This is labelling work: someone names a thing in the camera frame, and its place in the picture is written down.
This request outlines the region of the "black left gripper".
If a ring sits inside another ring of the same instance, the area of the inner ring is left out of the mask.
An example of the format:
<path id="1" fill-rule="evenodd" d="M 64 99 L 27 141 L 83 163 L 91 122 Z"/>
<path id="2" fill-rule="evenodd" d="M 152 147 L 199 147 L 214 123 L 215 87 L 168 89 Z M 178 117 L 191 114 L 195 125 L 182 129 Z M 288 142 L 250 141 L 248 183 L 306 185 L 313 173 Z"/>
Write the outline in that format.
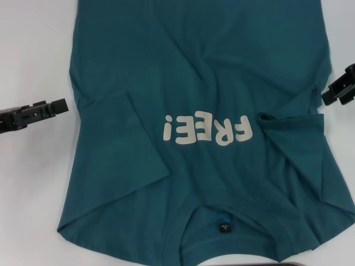
<path id="1" fill-rule="evenodd" d="M 27 110 L 27 119 L 22 115 L 22 111 Z M 69 111 L 65 99 L 60 99 L 47 103 L 41 101 L 32 106 L 21 106 L 1 110 L 1 133 L 18 131 L 26 128 L 29 122 L 39 122 L 50 119 L 56 115 Z"/>

